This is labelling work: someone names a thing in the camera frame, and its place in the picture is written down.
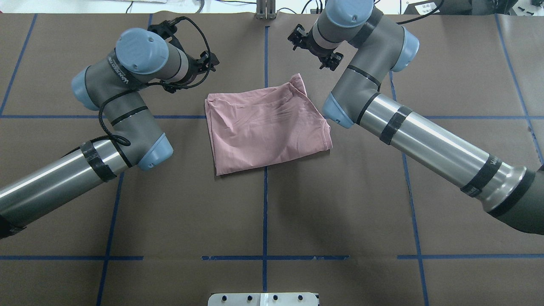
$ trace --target pink fabric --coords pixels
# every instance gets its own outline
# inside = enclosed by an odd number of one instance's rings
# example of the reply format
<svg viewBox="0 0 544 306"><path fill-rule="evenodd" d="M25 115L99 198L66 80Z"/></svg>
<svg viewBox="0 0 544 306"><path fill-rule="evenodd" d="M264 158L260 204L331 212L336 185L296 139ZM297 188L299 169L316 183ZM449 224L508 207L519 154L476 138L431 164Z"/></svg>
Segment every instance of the pink fabric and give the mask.
<svg viewBox="0 0 544 306"><path fill-rule="evenodd" d="M278 87L209 94L205 108L217 175L332 148L331 127L306 96L300 74Z"/></svg>

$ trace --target light blue joint cap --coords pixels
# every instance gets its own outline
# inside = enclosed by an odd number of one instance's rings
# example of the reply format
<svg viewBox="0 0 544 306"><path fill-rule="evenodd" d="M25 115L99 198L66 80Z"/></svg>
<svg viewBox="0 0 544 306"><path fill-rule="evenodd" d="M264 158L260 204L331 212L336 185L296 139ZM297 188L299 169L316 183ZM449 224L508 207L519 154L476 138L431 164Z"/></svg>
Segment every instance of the light blue joint cap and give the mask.
<svg viewBox="0 0 544 306"><path fill-rule="evenodd" d="M148 75L164 67L168 60L168 45L156 33L132 28L121 34L115 44L115 53L128 71Z"/></svg>
<svg viewBox="0 0 544 306"><path fill-rule="evenodd" d="M87 92L87 86L85 86L85 74L89 67L90 66L87 66L87 68L83 69L72 79L72 92L73 95L76 96L76 99L83 103L83 106L91 111L97 111L99 108L92 102L91 97L89 97L89 93Z"/></svg>
<svg viewBox="0 0 544 306"><path fill-rule="evenodd" d="M325 13L335 25L353 28L367 22L373 8L372 0L329 0Z"/></svg>
<svg viewBox="0 0 544 306"><path fill-rule="evenodd" d="M138 167L143 171L147 171L167 160L172 156L172 153L174 153L174 149L168 141L166 134L163 133L138 163Z"/></svg>
<svg viewBox="0 0 544 306"><path fill-rule="evenodd" d="M345 128L350 128L354 124L338 102L336 102L332 93L329 94L325 101L325 105L323 105L323 114Z"/></svg>
<svg viewBox="0 0 544 306"><path fill-rule="evenodd" d="M402 69L406 68L406 66L408 66L413 58L416 57L417 51L419 50L419 39L417 39L417 37L415 37L412 33L408 32L405 27L403 27L403 29L403 49L400 51L400 56L397 60L397 63L395 64L393 69L391 69L394 72L399 72Z"/></svg>

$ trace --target black tape band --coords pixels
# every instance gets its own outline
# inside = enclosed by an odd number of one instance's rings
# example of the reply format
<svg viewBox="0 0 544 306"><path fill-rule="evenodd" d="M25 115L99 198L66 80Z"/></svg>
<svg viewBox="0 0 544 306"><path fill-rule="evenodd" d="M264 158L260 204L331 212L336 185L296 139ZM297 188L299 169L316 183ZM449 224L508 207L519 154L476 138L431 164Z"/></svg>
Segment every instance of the black tape band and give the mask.
<svg viewBox="0 0 544 306"><path fill-rule="evenodd" d="M514 191L512 191L512 193L510 193L510 195L506 199L504 199L502 203L500 203L492 211L488 212L488 214L494 216L495 218L498 218L507 213L525 195L525 192L529 190L529 187L531 187L534 180L535 173L531 170L527 170L520 183L517 184Z"/></svg>
<svg viewBox="0 0 544 306"><path fill-rule="evenodd" d="M411 112L412 109L410 107L404 105L401 106L397 110L395 115L391 117L384 130L381 131L380 140L383 141L385 144L390 145L391 139L393 139L393 136L399 130L400 126L403 124L404 120L406 120L406 117L408 117Z"/></svg>
<svg viewBox="0 0 544 306"><path fill-rule="evenodd" d="M107 182L117 177L110 167L104 164L92 142L86 142L80 148L89 166L91 166L102 181Z"/></svg>
<svg viewBox="0 0 544 306"><path fill-rule="evenodd" d="M131 110L130 112L128 113L125 113L123 115L120 115L119 117L115 118L112 122L110 122L112 124L112 126L118 124L119 122L127 119L128 117L132 116L132 115L136 115L137 113L141 112L141 111L145 111L146 109L149 109L147 106L140 106L136 109L133 109Z"/></svg>
<svg viewBox="0 0 544 306"><path fill-rule="evenodd" d="M376 26L378 26L378 23L380 22L383 15L384 14L380 10L374 8L367 22L363 24L355 37L353 37L352 40L349 41L349 44L356 48L362 46L364 42L367 41L367 39L370 37Z"/></svg>
<svg viewBox="0 0 544 306"><path fill-rule="evenodd" d="M372 75L368 74L366 71L361 70L361 69L359 69L359 68L357 68L357 67L355 67L353 65L348 65L348 69L351 69L351 70L357 72L358 74L362 75L363 77L371 80L372 83L376 84L376 86L378 86L378 87L381 86L381 82L378 81L377 78L375 78Z"/></svg>
<svg viewBox="0 0 544 306"><path fill-rule="evenodd" d="M24 228L16 227L15 225L11 224L8 220L6 220L4 217L0 216L0 239L13 236L25 228L26 227Z"/></svg>
<svg viewBox="0 0 544 306"><path fill-rule="evenodd" d="M499 171L500 165L503 162L491 154L487 158L485 164L480 168L478 173L471 179L468 184L461 187L461 191L466 193L469 197L474 198L484 189L485 185L491 181L497 171Z"/></svg>
<svg viewBox="0 0 544 306"><path fill-rule="evenodd" d="M357 124L361 125L361 119L363 118L364 113L367 111L368 106L374 101L374 99L379 96L380 93L373 94L370 99L368 99L368 102L364 105L363 109L359 113L359 117L357 118Z"/></svg>
<svg viewBox="0 0 544 306"><path fill-rule="evenodd" d="M134 91L138 91L142 88L146 88L147 85L140 82L135 78L130 71L128 71L117 59L117 54L115 54L115 49L108 54L106 57L109 63L109 67L113 70L113 73L119 77L119 80L126 84L127 87Z"/></svg>

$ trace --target silver metal tube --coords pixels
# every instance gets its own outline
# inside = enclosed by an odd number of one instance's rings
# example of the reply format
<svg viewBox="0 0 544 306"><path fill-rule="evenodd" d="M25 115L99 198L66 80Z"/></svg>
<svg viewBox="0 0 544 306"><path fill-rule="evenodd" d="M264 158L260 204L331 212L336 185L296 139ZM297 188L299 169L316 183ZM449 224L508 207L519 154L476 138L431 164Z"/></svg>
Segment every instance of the silver metal tube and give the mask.
<svg viewBox="0 0 544 306"><path fill-rule="evenodd" d="M360 125L379 137L401 106L379 95L368 106ZM489 157L489 153L415 112L406 117L391 139L391 145L460 188L476 176ZM525 171L525 167L512 167L503 162L476 196L484 210L491 211L502 203Z"/></svg>
<svg viewBox="0 0 544 306"><path fill-rule="evenodd" d="M128 168L110 140L94 147L116 175ZM77 150L0 190L0 216L22 228L101 183Z"/></svg>

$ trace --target black cable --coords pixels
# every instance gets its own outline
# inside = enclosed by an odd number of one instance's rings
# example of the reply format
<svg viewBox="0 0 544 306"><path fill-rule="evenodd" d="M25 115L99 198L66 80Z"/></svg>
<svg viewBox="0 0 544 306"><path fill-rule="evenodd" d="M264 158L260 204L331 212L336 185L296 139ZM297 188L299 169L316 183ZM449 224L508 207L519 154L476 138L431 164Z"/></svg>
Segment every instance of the black cable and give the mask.
<svg viewBox="0 0 544 306"><path fill-rule="evenodd" d="M255 2L247 2L247 1L229 1L229 0L215 0L215 1L225 2L225 3L236 2L236 3L243 3L243 4L257 4Z"/></svg>
<svg viewBox="0 0 544 306"><path fill-rule="evenodd" d="M302 8L302 12L300 12L301 14L304 14L304 10L306 9L306 7L308 6L308 4L310 4L310 2L312 2L313 0L308 0L308 2L306 2L306 4L304 4L304 7Z"/></svg>
<svg viewBox="0 0 544 306"><path fill-rule="evenodd" d="M132 7L132 4L134 4L134 1L131 1L131 5L129 5L129 6L128 6L127 10L125 11L125 14L126 14L126 13L128 13L128 10L130 10L130 9L131 9L131 7Z"/></svg>
<svg viewBox="0 0 544 306"><path fill-rule="evenodd" d="M503 15L506 15L506 12L508 11L508 5L510 4L510 0L506 0L506 4L504 6L504 12Z"/></svg>
<svg viewBox="0 0 544 306"><path fill-rule="evenodd" d="M200 0L200 7L199 10L195 12L195 14L198 14L202 12L202 9L204 8L204 0Z"/></svg>
<svg viewBox="0 0 544 306"><path fill-rule="evenodd" d="M200 33L200 35L202 36L202 39L204 40L204 44L206 44L206 51L208 52L208 54L212 54L212 51L209 49L209 44L208 44L208 40L206 39L206 37L204 36L204 33L202 32L202 30L196 25L196 23L191 20L190 18L188 17L185 17L185 16L181 16L181 17L178 17L175 19L176 21L180 22L180 21L183 21L183 20L187 20L189 21L195 28L196 30ZM195 84L193 85L189 85L189 86L186 86L186 85L177 85L177 86L174 86L176 84L168 84L168 85L171 85L172 87L176 88L176 89L189 89L189 88L193 88L195 86L198 86L200 85L202 82L204 82L204 80L208 77L209 75L209 71L211 70L211 66L210 68L208 68L206 70L206 74L204 75L204 77L196 82ZM163 83L162 81L161 82L156 82L156 83L147 83L146 85L147 86L151 86L151 85L164 85L165 83ZM116 94L114 95L113 97L110 97L109 99L105 100L104 103L100 106L100 109L98 110L98 122L100 123L100 127L102 128L102 130L104 131L104 133L106 133L105 136L100 136L100 137L97 137L97 138L94 138L91 140L91 142L96 142L98 140L103 140L103 139L110 139L112 142L117 142L118 144L122 145L122 146L130 146L131 145L131 142L130 140L128 140L127 138L123 137L123 136L120 136L120 135L115 135L113 134L109 129L108 127L105 125L104 123L104 108L106 107L106 105L112 101L114 101L115 99L119 98L119 97L122 97L124 95L127 95L127 94L130 94L130 93L133 93L135 92L135 90L126 90L126 91L123 91L119 94ZM66 155L72 153L72 152L75 152L79 150L79 147L71 150L70 152L66 153Z"/></svg>
<svg viewBox="0 0 544 306"><path fill-rule="evenodd" d="M131 142L130 140L128 140L127 138L123 137L123 136L119 136L119 135L115 135L113 134L112 132L110 132L110 130L107 128L107 126L104 124L104 118L103 118L103 113L104 113L104 108L106 107L106 105L110 102L112 102L113 100L117 99L118 97L122 97L124 95L127 95L127 94L130 94L130 93L133 93L134 90L127 90L127 91L123 91L122 93L120 94L116 94L114 95L113 97L107 99L104 101L104 103L102 104L102 106L100 106L100 109L98 110L98 122L100 123L100 127L102 128L102 130L106 133L106 135L104 136L99 136L99 137L96 137L96 138L93 138L90 140L90 142L97 142L99 140L106 140L106 139L109 139L111 140L112 142L117 142L118 144L120 145L123 145L123 146L130 146ZM81 147L77 147L77 148L74 148L72 149L70 152L66 153L64 156L70 154L70 153L73 153L77 150L79 150Z"/></svg>
<svg viewBox="0 0 544 306"><path fill-rule="evenodd" d="M416 21L416 20L423 19L423 18L425 18L425 17L427 17L427 16L429 16L429 15L434 14L436 11L439 10L439 8L442 7L443 4L444 4L444 0L442 0L442 1L440 2L440 4L439 4L434 10L428 12L427 14L422 15L422 16L419 16L419 17L416 17L416 18L414 18L414 19L409 19L409 20L406 20L406 21L397 22L397 24L398 24L398 25L404 25L404 24L409 23L409 22L412 22L412 21Z"/></svg>
<svg viewBox="0 0 544 306"><path fill-rule="evenodd" d="M105 100L104 103L100 106L100 109L98 110L98 122L100 123L100 127L106 133L106 135L108 135L109 139L111 139L112 142L115 141L115 142L117 142L118 144L120 144L122 146L129 146L131 144L131 142L128 139L126 139L125 137L123 137L123 136L114 135L113 133L110 132L110 130L104 124L104 117L103 117L104 116L104 108L106 107L106 105L108 105L110 102L117 99L118 97L122 97L124 95L130 94L130 93L133 93L133 92L134 92L134 90L130 89L130 90L127 90L127 91L123 91L122 93L114 95L113 97Z"/></svg>
<svg viewBox="0 0 544 306"><path fill-rule="evenodd" d="M279 10L277 10L277 11L281 11L281 10L290 10L290 11L292 11L294 14L296 14L296 12L295 12L294 10L290 9L290 8L281 8L281 9L279 9Z"/></svg>
<svg viewBox="0 0 544 306"><path fill-rule="evenodd" d="M193 20L191 20L189 17L185 17L185 16L178 17L175 20L178 21L178 22L183 21L183 20L189 21L196 28L196 30L199 31L200 36L202 36L202 39L204 40L204 44L206 45L206 51L208 52L208 55L212 56L211 55L212 51L209 49L208 40L204 36L204 33L202 32L202 30L196 25L196 23ZM175 83L164 83L163 81L154 82L154 83L146 83L146 85L147 86L153 86L153 85L164 86L164 85L166 85L166 86L170 86L171 88L174 88L174 89L189 89L189 88L197 87L198 85L202 84L202 82L204 82L204 80L206 80L206 78L208 77L209 72L210 72L211 69L212 69L212 67L210 66L206 70L206 74L204 74L204 77L200 81L194 83L193 85L179 85L179 84L175 84Z"/></svg>

